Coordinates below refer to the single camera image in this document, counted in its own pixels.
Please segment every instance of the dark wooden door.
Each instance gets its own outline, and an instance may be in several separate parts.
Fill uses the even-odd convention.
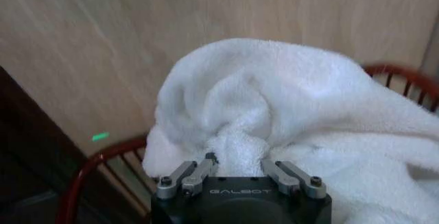
[[[0,67],[0,223],[54,223],[58,196],[85,157]],[[141,223],[122,195],[94,172],[77,223]]]

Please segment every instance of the screw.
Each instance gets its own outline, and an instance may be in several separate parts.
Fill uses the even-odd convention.
[[[164,176],[161,179],[160,179],[160,183],[161,185],[164,186],[168,186],[172,184],[172,179],[169,178],[169,176]]]
[[[190,196],[192,196],[192,191],[188,190],[188,189],[184,189],[184,190],[182,190],[182,196],[184,196],[184,197],[190,197]]]
[[[310,181],[312,186],[321,186],[321,178],[320,177],[312,176],[309,181]]]

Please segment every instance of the towel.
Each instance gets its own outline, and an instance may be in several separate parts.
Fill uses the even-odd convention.
[[[439,223],[439,118],[345,56],[228,39],[173,66],[142,168],[168,175],[206,152],[217,176],[261,176],[288,160],[322,178],[332,223]]]

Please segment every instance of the wood grain panel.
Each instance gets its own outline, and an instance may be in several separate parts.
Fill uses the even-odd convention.
[[[0,63],[89,155],[153,124],[165,75],[202,44],[252,37],[418,67],[439,0],[0,3]]]

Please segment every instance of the towel fold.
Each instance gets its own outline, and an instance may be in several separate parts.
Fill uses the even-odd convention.
[[[333,223],[439,223],[439,119],[345,56],[229,39],[176,63],[158,93],[142,167],[169,174],[206,152],[218,176],[288,160],[321,176]]]

